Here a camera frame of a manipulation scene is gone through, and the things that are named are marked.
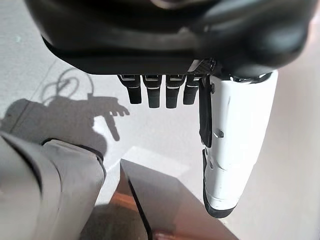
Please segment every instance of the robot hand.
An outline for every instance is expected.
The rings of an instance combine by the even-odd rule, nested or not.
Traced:
[[[237,205],[257,161],[278,73],[304,48],[317,0],[25,0],[44,43],[90,74],[118,75],[132,104],[141,81],[158,108],[199,89],[204,203],[215,218]]]

